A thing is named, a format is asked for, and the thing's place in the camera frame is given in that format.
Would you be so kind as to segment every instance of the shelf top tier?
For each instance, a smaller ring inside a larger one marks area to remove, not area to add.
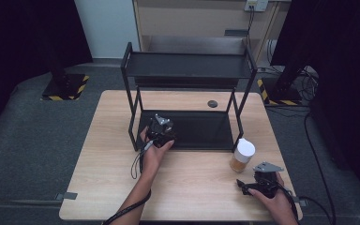
[[[130,52],[128,77],[249,79],[245,54]]]

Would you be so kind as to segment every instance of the wall outlet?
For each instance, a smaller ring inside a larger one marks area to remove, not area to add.
[[[254,11],[265,11],[267,9],[268,0],[247,0],[245,4],[245,11],[251,11],[253,7]]]
[[[245,11],[251,11],[252,8],[256,8],[258,0],[247,0],[245,3]]]

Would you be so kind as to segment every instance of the white wall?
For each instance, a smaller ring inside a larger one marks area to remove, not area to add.
[[[131,0],[75,0],[93,58],[122,58],[140,49]]]

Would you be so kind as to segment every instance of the yellow black hazard tape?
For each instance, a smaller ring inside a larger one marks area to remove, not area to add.
[[[302,105],[300,100],[271,100],[265,91],[264,84],[262,80],[258,80],[257,84],[259,85],[260,91],[262,92],[262,101],[267,105]]]
[[[83,81],[80,85],[80,87],[78,88],[78,92],[76,95],[73,96],[65,96],[65,95],[60,95],[60,96],[42,96],[41,100],[76,100],[81,96],[81,93],[84,89],[84,87],[86,86],[87,81],[89,80],[89,76],[84,76],[83,77]]]

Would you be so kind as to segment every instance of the black equipment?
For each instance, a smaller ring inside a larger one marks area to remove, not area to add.
[[[276,172],[283,171],[283,169],[269,162],[262,162],[254,167],[253,170],[255,171],[254,178],[256,183],[245,184],[238,179],[236,180],[236,184],[242,189],[244,195],[251,195],[248,189],[252,188],[259,190],[267,198],[274,198],[280,186]]]
[[[173,121],[156,114],[150,120],[146,135],[149,140],[153,141],[156,147],[162,147],[165,143],[175,139],[172,128]]]

